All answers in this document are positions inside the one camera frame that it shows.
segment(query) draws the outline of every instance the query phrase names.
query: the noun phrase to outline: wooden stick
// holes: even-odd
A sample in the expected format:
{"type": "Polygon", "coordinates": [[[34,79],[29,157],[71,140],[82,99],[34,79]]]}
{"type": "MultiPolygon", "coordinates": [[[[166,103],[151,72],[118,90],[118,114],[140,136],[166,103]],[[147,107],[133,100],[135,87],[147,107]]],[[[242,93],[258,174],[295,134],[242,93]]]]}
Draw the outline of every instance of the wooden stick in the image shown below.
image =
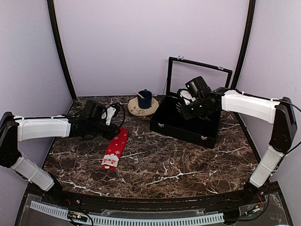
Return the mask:
{"type": "Polygon", "coordinates": [[[134,92],[135,92],[138,96],[140,96],[142,99],[144,99],[144,97],[143,97],[140,93],[138,93],[136,90],[134,90],[134,92]]]}

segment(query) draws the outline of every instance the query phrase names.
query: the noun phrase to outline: black cable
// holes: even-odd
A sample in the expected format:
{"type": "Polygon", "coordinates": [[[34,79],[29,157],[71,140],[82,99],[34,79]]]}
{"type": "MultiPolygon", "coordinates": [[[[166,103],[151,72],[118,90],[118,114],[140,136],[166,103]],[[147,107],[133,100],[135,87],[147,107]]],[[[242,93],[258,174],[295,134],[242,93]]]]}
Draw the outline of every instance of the black cable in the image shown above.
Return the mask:
{"type": "Polygon", "coordinates": [[[21,120],[21,119],[65,119],[65,116],[41,116],[41,117],[22,117],[22,118],[15,118],[13,120],[21,120]]]}
{"type": "MultiPolygon", "coordinates": [[[[272,100],[272,101],[277,101],[277,102],[281,102],[281,103],[285,103],[285,104],[288,104],[294,108],[296,108],[300,113],[301,113],[301,109],[297,106],[297,105],[294,105],[293,103],[290,103],[290,102],[287,102],[285,100],[281,100],[281,99],[272,99],[272,98],[267,98],[267,97],[260,97],[260,96],[256,96],[256,95],[252,95],[252,94],[248,94],[248,93],[244,93],[242,91],[239,91],[238,89],[235,89],[235,91],[239,94],[242,94],[244,96],[247,96],[247,97],[255,97],[255,98],[260,98],[260,99],[264,99],[264,100],[272,100]]],[[[294,146],[293,148],[291,148],[290,150],[288,150],[284,156],[282,157],[282,159],[279,161],[277,167],[280,166],[280,163],[283,161],[283,159],[290,153],[292,152],[293,150],[295,150],[298,146],[301,145],[301,141],[296,145],[294,146]]]]}
{"type": "Polygon", "coordinates": [[[56,203],[55,201],[53,201],[52,198],[50,198],[50,196],[48,196],[48,195],[46,195],[46,197],[47,197],[51,202],[53,202],[55,205],[60,206],[60,207],[67,208],[68,211],[72,210],[72,211],[75,211],[75,212],[78,212],[78,213],[81,213],[81,214],[86,215],[86,216],[91,220],[91,226],[94,226],[93,219],[92,219],[87,213],[80,212],[80,210],[74,209],[74,208],[72,208],[72,207],[65,207],[65,206],[62,206],[62,205],[56,203]]]}
{"type": "MultiPolygon", "coordinates": [[[[70,200],[69,199],[66,199],[67,201],[68,201],[68,203],[69,203],[69,206],[70,206],[70,208],[72,207],[72,204],[71,204],[71,202],[70,202],[70,200]]],[[[76,222],[74,222],[73,221],[73,219],[72,218],[70,218],[70,219],[68,219],[68,220],[70,220],[70,221],[68,221],[71,225],[74,225],[74,226],[78,226],[79,224],[78,223],[76,223],[76,222]]]]}
{"type": "Polygon", "coordinates": [[[106,131],[106,132],[116,131],[116,130],[119,130],[123,126],[123,124],[124,124],[124,122],[126,120],[126,111],[125,111],[124,107],[122,106],[122,104],[120,104],[120,103],[111,104],[111,105],[109,105],[109,107],[113,106],[113,105],[119,105],[122,108],[123,119],[122,119],[122,123],[119,126],[117,126],[116,128],[112,128],[112,129],[108,129],[107,126],[102,126],[101,124],[99,124],[97,122],[94,122],[94,121],[91,121],[91,120],[88,120],[88,119],[75,117],[74,115],[66,115],[66,116],[67,117],[72,117],[73,119],[76,119],[76,120],[79,120],[79,121],[85,121],[85,122],[87,122],[89,124],[92,124],[94,127],[99,128],[99,129],[101,129],[103,131],[106,131]]]}
{"type": "Polygon", "coordinates": [[[269,206],[269,178],[268,178],[268,202],[267,202],[266,207],[265,207],[265,208],[262,210],[262,212],[261,212],[258,216],[256,216],[255,218],[253,218],[253,219],[238,219],[238,221],[252,221],[252,220],[256,220],[256,219],[258,219],[262,214],[264,214],[264,212],[267,210],[268,206],[269,206]]]}
{"type": "Polygon", "coordinates": [[[267,200],[267,205],[266,205],[266,207],[261,211],[261,213],[260,213],[258,216],[254,217],[253,219],[241,219],[241,218],[243,218],[243,217],[249,216],[249,215],[245,215],[245,214],[244,214],[244,215],[239,216],[238,218],[234,218],[234,219],[227,219],[227,218],[225,218],[224,220],[225,220],[225,221],[252,221],[252,220],[256,220],[256,219],[258,219],[262,214],[264,214],[264,212],[267,210],[268,206],[269,206],[269,178],[268,178],[268,200],[267,200]]]}

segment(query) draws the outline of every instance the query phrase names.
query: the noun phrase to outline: round coaster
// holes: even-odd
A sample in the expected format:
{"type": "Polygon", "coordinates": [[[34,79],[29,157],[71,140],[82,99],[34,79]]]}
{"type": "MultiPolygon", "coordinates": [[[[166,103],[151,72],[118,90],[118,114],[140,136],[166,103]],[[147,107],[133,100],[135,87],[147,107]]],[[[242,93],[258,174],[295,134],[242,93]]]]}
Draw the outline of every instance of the round coaster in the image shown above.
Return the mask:
{"type": "Polygon", "coordinates": [[[138,105],[138,98],[136,97],[134,99],[131,99],[127,105],[129,112],[135,116],[148,116],[154,114],[158,107],[159,102],[155,98],[152,98],[151,107],[148,109],[140,108],[138,105]]]}

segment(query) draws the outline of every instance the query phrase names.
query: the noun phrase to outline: brown marble surface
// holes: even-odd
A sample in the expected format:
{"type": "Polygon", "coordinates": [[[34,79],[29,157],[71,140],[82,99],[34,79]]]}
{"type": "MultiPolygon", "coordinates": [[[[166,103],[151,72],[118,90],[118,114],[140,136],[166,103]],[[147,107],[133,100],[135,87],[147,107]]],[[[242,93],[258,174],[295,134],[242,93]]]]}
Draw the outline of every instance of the brown marble surface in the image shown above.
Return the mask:
{"type": "MultiPolygon", "coordinates": [[[[82,109],[88,99],[124,104],[127,118],[123,127],[129,130],[129,138],[115,171],[101,168],[109,145],[101,136],[88,141],[56,138],[45,169],[64,190],[125,198],[179,198],[243,188],[257,161],[234,114],[222,112],[218,141],[214,149],[208,149],[151,132],[151,116],[136,117],[127,111],[131,98],[76,100],[70,113],[82,109]]],[[[121,118],[114,122],[119,124],[121,118]]]]}

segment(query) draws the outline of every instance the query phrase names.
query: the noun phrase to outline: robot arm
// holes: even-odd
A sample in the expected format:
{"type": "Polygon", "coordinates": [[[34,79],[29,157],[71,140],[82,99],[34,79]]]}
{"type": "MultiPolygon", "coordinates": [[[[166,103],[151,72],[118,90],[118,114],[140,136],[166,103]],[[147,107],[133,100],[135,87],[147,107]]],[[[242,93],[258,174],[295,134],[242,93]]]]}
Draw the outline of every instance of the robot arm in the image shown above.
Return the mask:
{"type": "Polygon", "coordinates": [[[106,108],[89,100],[79,116],[22,117],[6,112],[0,121],[0,166],[13,169],[60,202],[62,187],[59,182],[19,152],[17,143],[42,137],[86,138],[88,135],[101,135],[111,140],[120,132],[121,125],[111,123],[119,111],[119,104],[106,108]]]}
{"type": "Polygon", "coordinates": [[[250,115],[274,125],[269,147],[244,187],[244,200],[250,202],[292,145],[297,124],[288,104],[291,100],[287,97],[281,100],[256,97],[228,88],[211,91],[202,77],[189,81],[186,87],[188,90],[178,92],[184,104],[178,104],[177,109],[187,120],[193,117],[207,119],[208,114],[224,110],[250,115]]]}

